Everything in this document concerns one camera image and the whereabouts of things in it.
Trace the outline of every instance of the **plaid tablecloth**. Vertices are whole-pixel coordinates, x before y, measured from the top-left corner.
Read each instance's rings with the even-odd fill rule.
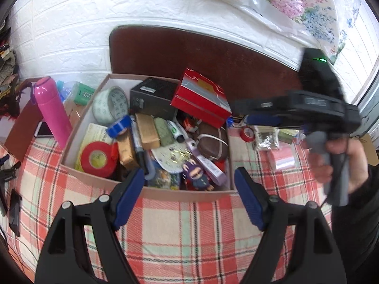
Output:
[[[274,174],[265,152],[253,152],[232,133],[233,166],[245,166],[270,194],[305,204],[323,201],[321,188],[310,173],[306,151],[297,146],[296,168]],[[0,155],[5,150],[0,148]],[[8,243],[31,270],[47,231],[63,201],[75,205],[94,201],[102,189],[82,184],[59,167],[61,149],[53,139],[32,142],[18,178],[6,186],[21,194],[21,237],[14,238],[8,218],[1,219]],[[330,220],[330,209],[323,210]],[[97,277],[105,275],[90,227],[86,228],[91,262]],[[259,244],[261,233],[253,226],[238,194],[212,203],[176,203],[139,199],[128,224],[118,232],[120,244],[141,283],[237,283],[242,279]],[[294,231],[287,230],[274,278],[281,278],[289,261]]]

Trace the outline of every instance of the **black box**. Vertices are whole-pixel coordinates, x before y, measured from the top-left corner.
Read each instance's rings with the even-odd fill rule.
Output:
[[[177,108],[170,105],[177,83],[147,78],[130,90],[130,114],[143,113],[173,120]]]

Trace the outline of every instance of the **pink thermos bottle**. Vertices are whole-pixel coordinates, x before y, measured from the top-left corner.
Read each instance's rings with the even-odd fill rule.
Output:
[[[45,122],[63,149],[72,131],[72,126],[59,97],[54,79],[45,77],[38,80],[34,85],[33,95]]]

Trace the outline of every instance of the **brick wallpaper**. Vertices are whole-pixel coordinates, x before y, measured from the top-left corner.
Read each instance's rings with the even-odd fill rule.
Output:
[[[379,23],[363,1],[335,64],[346,99],[370,79]],[[110,72],[110,32],[123,24],[177,27],[245,45],[297,69],[301,45],[219,0],[17,0],[11,42],[22,78],[50,75],[97,86]]]

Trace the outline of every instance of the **green led light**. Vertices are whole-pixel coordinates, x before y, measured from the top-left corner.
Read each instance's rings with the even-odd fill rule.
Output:
[[[327,60],[324,59],[324,58],[313,58],[314,60],[318,60],[318,61],[321,61],[321,62],[325,62],[327,63]]]

